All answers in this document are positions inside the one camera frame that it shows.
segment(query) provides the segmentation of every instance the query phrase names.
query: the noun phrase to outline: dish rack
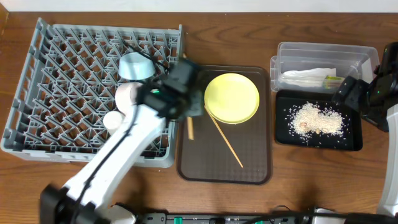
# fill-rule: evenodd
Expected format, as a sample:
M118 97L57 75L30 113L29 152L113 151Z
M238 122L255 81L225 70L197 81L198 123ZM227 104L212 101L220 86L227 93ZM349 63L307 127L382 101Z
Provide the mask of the dish rack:
M179 30L48 25L39 18L6 123L1 148L30 161L90 161L109 138L103 117L116 110L123 41L169 67L182 54ZM157 71L164 72L157 66ZM174 163L177 125L170 122L136 166Z

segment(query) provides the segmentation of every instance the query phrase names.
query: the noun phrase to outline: wood grain tabletop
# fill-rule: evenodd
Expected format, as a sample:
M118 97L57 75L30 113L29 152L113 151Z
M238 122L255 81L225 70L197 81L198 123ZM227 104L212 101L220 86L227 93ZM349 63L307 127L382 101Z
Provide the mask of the wood grain tabletop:
M267 71L283 41L371 46L381 58L384 46L398 37L397 14L12 12L0 40L1 128L38 17L49 24L161 29L178 29L182 24L185 52L193 61ZM137 211L170 213L266 213L277 205L374 213L384 185L389 138L366 122L362 125L364 147L359 152L273 142L274 174L265 185L188 182L178 176L175 166L133 167L113 201ZM39 194L44 187L51 182L61 187L84 165L23 161L0 152L0 223L38 223Z

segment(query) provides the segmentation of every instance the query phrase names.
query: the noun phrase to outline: green component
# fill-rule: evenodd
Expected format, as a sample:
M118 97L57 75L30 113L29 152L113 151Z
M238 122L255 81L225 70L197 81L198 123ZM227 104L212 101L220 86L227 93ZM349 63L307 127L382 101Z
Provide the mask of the green component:
M182 217L175 217L174 224L182 224Z

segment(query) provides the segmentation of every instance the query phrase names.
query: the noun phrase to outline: yellow plate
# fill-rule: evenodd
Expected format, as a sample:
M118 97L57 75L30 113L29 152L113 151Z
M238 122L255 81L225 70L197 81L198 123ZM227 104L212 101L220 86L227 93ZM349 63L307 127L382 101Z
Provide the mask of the yellow plate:
M205 91L205 104L218 121L239 124L257 111L260 95L255 84L243 75L227 73L213 79Z

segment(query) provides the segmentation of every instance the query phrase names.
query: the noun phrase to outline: white wall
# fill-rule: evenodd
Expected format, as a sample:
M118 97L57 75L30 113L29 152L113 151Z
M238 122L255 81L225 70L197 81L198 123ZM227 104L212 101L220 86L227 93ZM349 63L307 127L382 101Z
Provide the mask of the white wall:
M0 0L8 11L398 12L398 0Z

